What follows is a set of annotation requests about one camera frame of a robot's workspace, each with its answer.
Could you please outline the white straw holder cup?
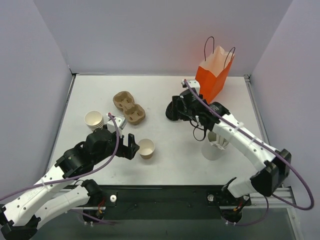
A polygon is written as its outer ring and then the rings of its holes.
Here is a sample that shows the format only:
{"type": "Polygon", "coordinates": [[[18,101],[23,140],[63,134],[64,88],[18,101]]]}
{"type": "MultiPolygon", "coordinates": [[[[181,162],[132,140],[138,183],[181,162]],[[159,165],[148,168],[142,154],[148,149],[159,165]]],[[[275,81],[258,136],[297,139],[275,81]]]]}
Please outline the white straw holder cup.
{"type": "Polygon", "coordinates": [[[208,134],[207,134],[207,137],[204,140],[204,143],[202,145],[201,153],[207,160],[215,161],[223,155],[225,150],[220,150],[214,146],[211,146],[211,144],[208,140],[208,134]]]}

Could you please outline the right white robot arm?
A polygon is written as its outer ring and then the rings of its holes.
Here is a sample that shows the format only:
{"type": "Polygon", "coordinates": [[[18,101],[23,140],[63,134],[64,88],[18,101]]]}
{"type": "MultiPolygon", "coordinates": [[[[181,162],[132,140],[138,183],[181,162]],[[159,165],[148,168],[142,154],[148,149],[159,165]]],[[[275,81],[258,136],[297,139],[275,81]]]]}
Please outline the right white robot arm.
{"type": "Polygon", "coordinates": [[[233,176],[223,186],[221,197],[227,204],[233,204],[240,197],[259,193],[270,197],[289,176],[291,153],[278,150],[257,138],[239,122],[221,103],[207,103],[202,95],[187,89],[172,96],[166,117],[171,121],[195,122],[195,128],[210,132],[236,148],[255,168],[251,176],[233,176]]]}

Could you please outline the single brown paper cup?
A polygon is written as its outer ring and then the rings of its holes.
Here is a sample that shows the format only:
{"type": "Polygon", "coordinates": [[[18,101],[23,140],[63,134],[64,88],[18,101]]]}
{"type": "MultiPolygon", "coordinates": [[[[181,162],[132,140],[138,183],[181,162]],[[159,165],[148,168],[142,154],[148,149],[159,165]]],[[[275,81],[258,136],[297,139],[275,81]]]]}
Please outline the single brown paper cup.
{"type": "Polygon", "coordinates": [[[141,139],[138,142],[138,153],[143,159],[150,159],[155,151],[155,143],[148,138],[141,139]]]}

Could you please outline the white wrapped straws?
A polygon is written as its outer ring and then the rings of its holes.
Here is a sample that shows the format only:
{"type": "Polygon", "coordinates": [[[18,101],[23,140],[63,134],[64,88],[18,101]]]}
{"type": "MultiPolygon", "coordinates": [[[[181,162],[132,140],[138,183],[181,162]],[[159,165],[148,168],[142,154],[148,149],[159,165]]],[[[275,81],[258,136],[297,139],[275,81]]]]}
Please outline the white wrapped straws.
{"type": "Polygon", "coordinates": [[[208,140],[211,146],[216,147],[219,150],[225,150],[229,144],[224,137],[216,134],[215,132],[210,132],[208,134],[208,140]]]}

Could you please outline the orange paper bag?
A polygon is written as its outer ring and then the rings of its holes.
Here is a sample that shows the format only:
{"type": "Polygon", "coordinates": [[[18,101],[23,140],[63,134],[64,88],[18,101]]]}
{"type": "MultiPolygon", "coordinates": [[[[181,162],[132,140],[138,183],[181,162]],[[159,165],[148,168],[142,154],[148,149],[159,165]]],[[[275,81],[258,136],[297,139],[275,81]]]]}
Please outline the orange paper bag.
{"type": "Polygon", "coordinates": [[[208,103],[211,103],[224,87],[236,48],[232,47],[227,51],[220,45],[215,45],[213,36],[209,36],[208,39],[212,39],[212,52],[206,54],[206,49],[203,49],[204,59],[198,66],[195,79],[200,84],[199,93],[208,103]]]}

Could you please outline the stack of paper cups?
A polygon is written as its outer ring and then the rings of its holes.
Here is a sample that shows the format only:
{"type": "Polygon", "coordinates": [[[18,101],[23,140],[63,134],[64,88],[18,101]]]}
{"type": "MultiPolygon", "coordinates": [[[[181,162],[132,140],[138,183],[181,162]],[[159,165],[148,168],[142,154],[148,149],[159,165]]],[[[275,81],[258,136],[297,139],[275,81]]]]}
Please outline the stack of paper cups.
{"type": "Polygon", "coordinates": [[[104,117],[103,115],[96,110],[89,111],[84,116],[84,122],[86,126],[94,132],[97,129],[102,129],[104,126],[104,117]]]}

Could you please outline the brown pulp cup carrier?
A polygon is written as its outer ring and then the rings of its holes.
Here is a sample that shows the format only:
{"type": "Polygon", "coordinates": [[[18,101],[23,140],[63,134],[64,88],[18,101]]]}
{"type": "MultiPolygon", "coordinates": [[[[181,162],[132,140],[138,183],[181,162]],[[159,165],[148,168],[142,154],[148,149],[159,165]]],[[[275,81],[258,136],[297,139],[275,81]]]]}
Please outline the brown pulp cup carrier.
{"type": "Polygon", "coordinates": [[[113,97],[113,103],[121,110],[125,119],[132,125],[140,124],[146,118],[145,110],[137,103],[128,91],[120,91],[113,97]]]}

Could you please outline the stack of black lids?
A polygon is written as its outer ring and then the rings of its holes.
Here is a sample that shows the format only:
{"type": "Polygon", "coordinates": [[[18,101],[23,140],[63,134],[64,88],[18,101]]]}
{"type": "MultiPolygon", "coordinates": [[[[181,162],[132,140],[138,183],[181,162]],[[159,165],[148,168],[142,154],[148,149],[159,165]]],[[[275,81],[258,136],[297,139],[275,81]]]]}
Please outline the stack of black lids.
{"type": "Polygon", "coordinates": [[[180,120],[180,113],[179,113],[179,103],[177,100],[172,100],[166,110],[165,110],[165,116],[170,121],[178,121],[180,120]]]}

